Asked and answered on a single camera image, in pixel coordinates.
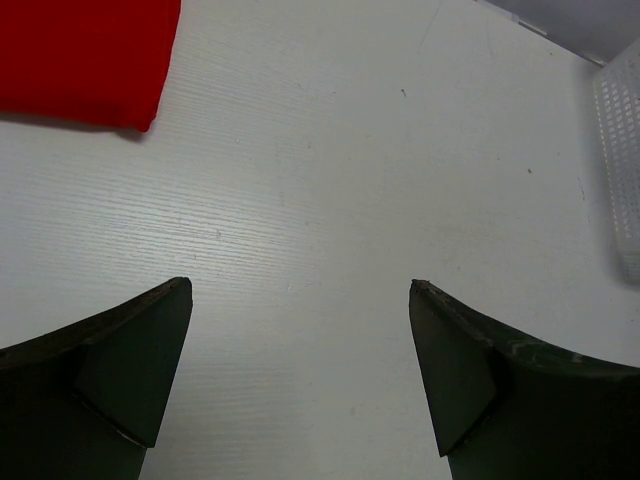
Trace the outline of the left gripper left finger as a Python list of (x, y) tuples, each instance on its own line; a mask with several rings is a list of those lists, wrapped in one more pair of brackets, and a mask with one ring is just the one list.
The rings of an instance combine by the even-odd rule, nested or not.
[(193, 308), (175, 277), (1, 351), (4, 479), (136, 479), (155, 447)]

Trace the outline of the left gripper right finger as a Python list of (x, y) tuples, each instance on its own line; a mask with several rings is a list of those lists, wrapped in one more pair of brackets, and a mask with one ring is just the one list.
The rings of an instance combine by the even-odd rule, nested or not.
[(416, 280), (409, 317), (455, 479), (635, 479), (639, 371), (526, 334)]

